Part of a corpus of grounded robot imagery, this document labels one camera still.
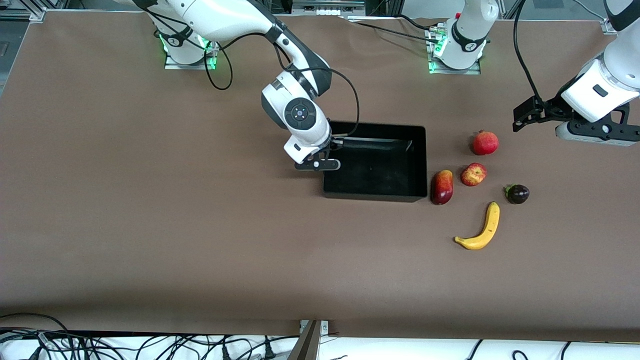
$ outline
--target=circular button pad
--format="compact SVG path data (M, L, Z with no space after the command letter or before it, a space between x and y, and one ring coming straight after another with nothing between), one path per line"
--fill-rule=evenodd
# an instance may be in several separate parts
M293 99L285 107L284 119L294 129L309 130L316 124L316 106L303 97Z

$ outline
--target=apple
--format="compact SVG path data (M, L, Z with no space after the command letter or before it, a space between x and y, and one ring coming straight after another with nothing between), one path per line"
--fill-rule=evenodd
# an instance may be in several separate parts
M476 155L489 155L498 149L498 136L490 131L480 130L474 138L473 148Z
M475 186L482 183L486 177L486 168L479 163L471 163L460 175L462 183L467 186Z
M442 170L435 174L431 181L431 201L436 205L444 205L453 196L453 173Z

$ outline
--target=black rectangular bin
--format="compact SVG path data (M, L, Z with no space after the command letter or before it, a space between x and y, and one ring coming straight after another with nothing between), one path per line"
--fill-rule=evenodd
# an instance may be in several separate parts
M331 123L333 134L352 122ZM325 197L414 202L427 196L427 140L422 126L360 123L330 158L340 169L325 171Z

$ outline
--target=yellow banana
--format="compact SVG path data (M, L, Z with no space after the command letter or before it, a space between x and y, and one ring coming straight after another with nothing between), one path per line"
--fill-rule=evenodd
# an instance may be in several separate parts
M492 202L486 210L486 221L480 235L469 239L456 236L454 240L469 250L480 250L493 238L496 229L498 229L498 220L500 220L500 206L496 202Z

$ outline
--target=brown table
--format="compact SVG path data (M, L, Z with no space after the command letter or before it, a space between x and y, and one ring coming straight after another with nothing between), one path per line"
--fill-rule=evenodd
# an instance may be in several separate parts
M562 141L556 124L512 133L532 93L511 22L494 26L481 76L445 76L418 40L285 20L351 78L363 122L426 127L429 175L480 161L487 180L456 181L445 206L325 199L260 108L279 73L267 41L229 49L234 84L218 92L202 71L163 70L143 13L51 12L0 99L3 313L75 329L282 333L322 318L344 336L638 339L640 146ZM597 22L523 22L520 47L549 98L612 39ZM318 103L354 118L338 77ZM469 151L480 129L499 136L494 155ZM506 203L509 183L531 189L526 204ZM492 200L491 244L455 244Z

